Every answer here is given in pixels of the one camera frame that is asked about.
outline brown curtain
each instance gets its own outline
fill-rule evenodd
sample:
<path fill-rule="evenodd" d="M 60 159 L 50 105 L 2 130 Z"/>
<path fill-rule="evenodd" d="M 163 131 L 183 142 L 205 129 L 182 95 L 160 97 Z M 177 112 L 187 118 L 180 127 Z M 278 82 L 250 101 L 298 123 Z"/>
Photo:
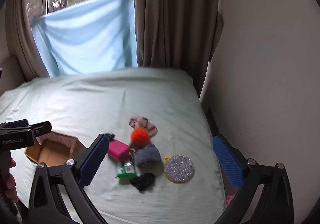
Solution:
<path fill-rule="evenodd" d="M 185 70 L 200 95 L 217 37 L 218 0 L 134 0 L 139 66 Z"/>
<path fill-rule="evenodd" d="M 10 56 L 15 56 L 26 80 L 48 77 L 31 32 L 26 0 L 7 0 L 5 27 Z"/>

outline silver bolt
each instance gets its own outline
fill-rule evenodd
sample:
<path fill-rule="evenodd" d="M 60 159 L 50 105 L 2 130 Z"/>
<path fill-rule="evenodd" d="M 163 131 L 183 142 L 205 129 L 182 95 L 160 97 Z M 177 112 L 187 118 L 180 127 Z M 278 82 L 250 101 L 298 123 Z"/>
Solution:
<path fill-rule="evenodd" d="M 73 160 L 73 159 L 67 160 L 67 165 L 73 165 L 74 163 L 75 163 L 75 160 Z"/>
<path fill-rule="evenodd" d="M 278 167 L 279 169 L 283 169 L 283 168 L 284 168 L 284 165 L 283 165 L 283 163 L 277 163 L 277 167 Z"/>
<path fill-rule="evenodd" d="M 254 159 L 248 159 L 248 164 L 250 165 L 255 165 L 256 164 L 256 161 Z"/>
<path fill-rule="evenodd" d="M 39 168 L 39 169 L 44 168 L 44 163 L 39 163 L 39 164 L 38 164 L 38 168 Z"/>

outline light blue fabric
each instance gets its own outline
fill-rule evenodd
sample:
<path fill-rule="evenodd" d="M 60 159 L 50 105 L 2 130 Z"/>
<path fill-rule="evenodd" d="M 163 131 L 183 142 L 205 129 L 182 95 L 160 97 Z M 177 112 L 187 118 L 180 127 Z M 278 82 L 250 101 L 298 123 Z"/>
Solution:
<path fill-rule="evenodd" d="M 133 0 L 90 0 L 32 21 L 50 77 L 137 67 Z"/>

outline mattress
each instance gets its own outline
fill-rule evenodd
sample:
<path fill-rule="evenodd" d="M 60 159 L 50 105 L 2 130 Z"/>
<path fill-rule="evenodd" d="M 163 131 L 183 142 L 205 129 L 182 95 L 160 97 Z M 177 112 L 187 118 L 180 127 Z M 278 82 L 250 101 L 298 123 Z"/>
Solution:
<path fill-rule="evenodd" d="M 130 68 L 102 74 L 36 78 L 0 98 L 0 122 L 50 121 L 52 130 L 76 136 L 89 147 L 98 134 L 112 132 L 130 142 L 129 118 L 147 117 L 158 128 L 152 142 L 161 157 L 182 154 L 195 174 L 187 183 L 169 181 L 154 168 L 151 189 L 139 192 L 115 178 L 116 166 L 104 158 L 91 185 L 84 188 L 109 224 L 214 223 L 224 210 L 224 190 L 212 136 L 192 79 L 175 69 Z M 25 149 L 12 151 L 11 169 L 19 199 L 28 206 L 36 165 Z M 71 217 L 80 222 L 68 196 L 61 193 Z"/>

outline orange fluffy ball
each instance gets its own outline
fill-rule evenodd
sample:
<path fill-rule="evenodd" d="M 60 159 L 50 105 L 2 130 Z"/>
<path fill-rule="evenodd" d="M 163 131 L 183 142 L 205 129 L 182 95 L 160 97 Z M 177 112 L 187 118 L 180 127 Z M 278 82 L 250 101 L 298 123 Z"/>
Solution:
<path fill-rule="evenodd" d="M 150 136 L 147 130 L 137 127 L 131 132 L 131 141 L 138 146 L 145 146 L 150 142 Z"/>

